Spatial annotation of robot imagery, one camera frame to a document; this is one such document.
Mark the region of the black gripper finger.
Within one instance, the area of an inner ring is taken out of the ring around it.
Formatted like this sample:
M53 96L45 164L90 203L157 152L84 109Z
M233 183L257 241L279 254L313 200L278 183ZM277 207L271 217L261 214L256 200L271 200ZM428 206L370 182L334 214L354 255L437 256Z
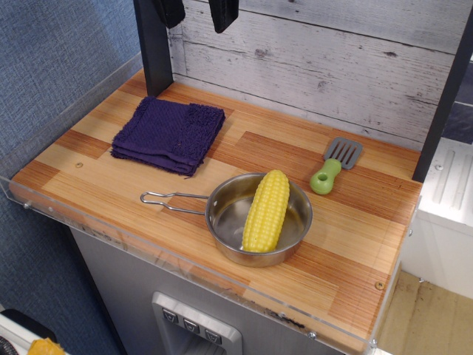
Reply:
M182 0L152 0L152 4L168 29L176 27L186 16Z
M238 0L209 0L216 33L223 33L239 16Z

